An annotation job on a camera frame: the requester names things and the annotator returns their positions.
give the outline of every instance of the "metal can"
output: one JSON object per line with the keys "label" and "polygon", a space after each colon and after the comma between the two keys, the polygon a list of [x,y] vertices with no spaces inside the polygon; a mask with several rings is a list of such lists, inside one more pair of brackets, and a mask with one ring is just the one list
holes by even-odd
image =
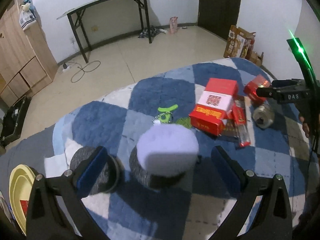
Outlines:
{"label": "metal can", "polygon": [[261,129],[266,129],[273,124],[275,120],[275,112],[269,104],[264,103],[255,109],[252,118],[258,127]]}

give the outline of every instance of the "dark brown door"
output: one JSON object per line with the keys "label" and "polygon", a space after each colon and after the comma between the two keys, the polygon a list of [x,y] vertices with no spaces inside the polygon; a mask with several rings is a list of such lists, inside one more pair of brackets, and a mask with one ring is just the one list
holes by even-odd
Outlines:
{"label": "dark brown door", "polygon": [[240,1],[199,0],[198,25],[226,40],[230,26],[237,24]]}

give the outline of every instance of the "pink bag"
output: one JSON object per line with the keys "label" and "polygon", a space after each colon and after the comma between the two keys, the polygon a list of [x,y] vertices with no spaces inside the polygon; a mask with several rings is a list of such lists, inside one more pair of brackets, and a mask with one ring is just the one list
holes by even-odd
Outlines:
{"label": "pink bag", "polygon": [[178,17],[171,17],[169,21],[170,33],[176,33],[178,31]]}

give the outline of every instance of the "blue and white quilt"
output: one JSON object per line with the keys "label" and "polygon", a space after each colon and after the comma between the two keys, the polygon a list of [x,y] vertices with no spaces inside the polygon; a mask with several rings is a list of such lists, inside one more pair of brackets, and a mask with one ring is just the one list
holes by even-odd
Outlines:
{"label": "blue and white quilt", "polygon": [[[253,63],[228,58],[174,69],[116,90],[62,117],[53,130],[54,157],[45,159],[47,177],[60,176],[68,168],[73,154],[82,146],[102,145],[117,156],[124,168],[124,180],[112,194],[100,192],[82,199],[90,214],[112,240],[208,239],[226,218],[236,200],[232,199],[210,156],[221,145],[229,156],[258,176],[280,173],[289,193],[293,226],[298,223],[308,191],[319,183],[319,166],[313,156],[307,174],[309,141],[302,132],[294,105],[277,105],[274,124],[259,129],[251,119],[253,107],[246,98],[246,114],[251,145],[236,149],[235,144],[212,139],[194,130],[202,161],[172,188],[152,191],[140,185],[130,174],[129,156],[138,138],[152,125],[158,107],[178,104],[174,120],[188,117],[209,78],[236,80],[239,94],[258,74],[271,77]],[[252,214],[242,228],[244,233],[259,206],[257,198]]]}

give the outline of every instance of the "yellow plastic container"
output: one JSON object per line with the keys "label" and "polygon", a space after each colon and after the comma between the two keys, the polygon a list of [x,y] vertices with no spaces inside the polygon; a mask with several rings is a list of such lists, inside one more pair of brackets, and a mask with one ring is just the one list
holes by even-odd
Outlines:
{"label": "yellow plastic container", "polygon": [[10,205],[12,207],[13,214],[22,230],[26,235],[26,217],[23,212],[20,200],[23,203],[29,201],[31,189],[33,182],[35,180],[35,175],[32,170],[23,164],[15,167],[11,174],[9,180],[9,198]]}

